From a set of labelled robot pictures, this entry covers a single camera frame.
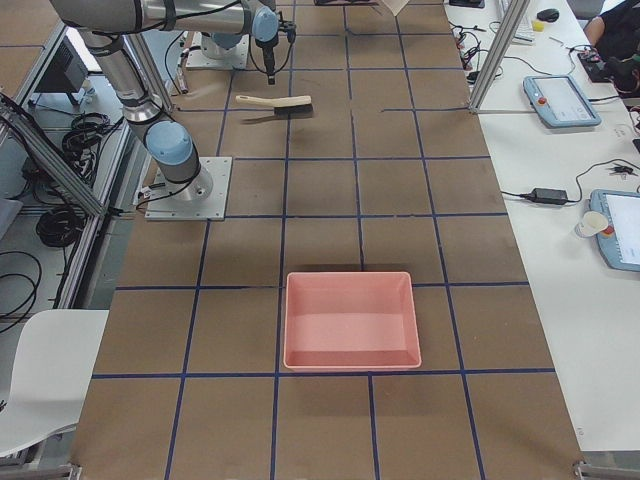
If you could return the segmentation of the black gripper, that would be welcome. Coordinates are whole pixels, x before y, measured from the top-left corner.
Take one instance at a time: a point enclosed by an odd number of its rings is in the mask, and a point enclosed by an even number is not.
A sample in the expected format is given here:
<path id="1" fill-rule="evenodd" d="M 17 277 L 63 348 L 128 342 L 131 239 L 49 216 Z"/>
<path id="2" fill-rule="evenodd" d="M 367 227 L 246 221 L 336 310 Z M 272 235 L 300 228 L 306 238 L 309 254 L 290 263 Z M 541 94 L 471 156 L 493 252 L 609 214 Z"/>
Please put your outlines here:
<path id="1" fill-rule="evenodd" d="M 286 35 L 289 47 L 283 64 L 277 68 L 274 49 L 279 44 L 279 34 Z M 275 84 L 275 76 L 287 64 L 290 58 L 292 46 L 296 40 L 296 24 L 285 20 L 282 13 L 256 12 L 254 15 L 254 43 L 262 51 L 264 67 L 260 68 L 257 62 L 254 67 L 267 77 L 269 84 Z"/>

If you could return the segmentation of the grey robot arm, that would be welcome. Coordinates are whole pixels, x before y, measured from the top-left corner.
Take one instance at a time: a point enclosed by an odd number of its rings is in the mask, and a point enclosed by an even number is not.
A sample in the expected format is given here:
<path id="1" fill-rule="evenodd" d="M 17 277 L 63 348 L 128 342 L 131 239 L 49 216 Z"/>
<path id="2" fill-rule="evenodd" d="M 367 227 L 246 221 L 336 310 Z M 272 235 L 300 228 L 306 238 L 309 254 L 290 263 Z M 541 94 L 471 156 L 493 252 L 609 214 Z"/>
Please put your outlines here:
<path id="1" fill-rule="evenodd" d="M 60 19 L 79 34 L 114 87 L 130 128 L 164 175 L 166 197 L 202 200 L 213 187 L 188 130 L 173 120 L 125 49 L 127 35 L 148 30 L 198 31 L 229 45 L 249 35 L 263 51 L 265 75 L 275 83 L 279 35 L 295 39 L 296 26 L 274 1 L 54 1 Z"/>
<path id="2" fill-rule="evenodd" d="M 202 32 L 201 51 L 209 59 L 220 60 L 232 55 L 241 40 L 238 34 Z"/>

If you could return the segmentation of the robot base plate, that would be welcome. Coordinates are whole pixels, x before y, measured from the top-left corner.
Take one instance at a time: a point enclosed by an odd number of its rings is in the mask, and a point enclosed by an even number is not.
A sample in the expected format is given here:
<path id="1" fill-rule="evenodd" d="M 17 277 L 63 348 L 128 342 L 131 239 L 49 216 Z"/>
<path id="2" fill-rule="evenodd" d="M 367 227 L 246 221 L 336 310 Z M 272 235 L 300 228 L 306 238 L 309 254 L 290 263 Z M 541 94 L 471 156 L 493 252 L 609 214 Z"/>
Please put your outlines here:
<path id="1" fill-rule="evenodd" d="M 144 205 L 145 218 L 150 221 L 223 220 L 232 171 L 231 157 L 201 157 L 200 173 L 180 193 L 181 185 L 167 183 L 158 170 L 154 182 L 162 186 L 153 189 L 150 202 Z"/>
<path id="2" fill-rule="evenodd" d="M 201 33 L 196 32 L 188 49 L 186 68 L 189 70 L 244 70 L 248 57 L 249 36 L 243 35 L 235 52 L 220 60 L 209 59 L 201 51 Z"/>

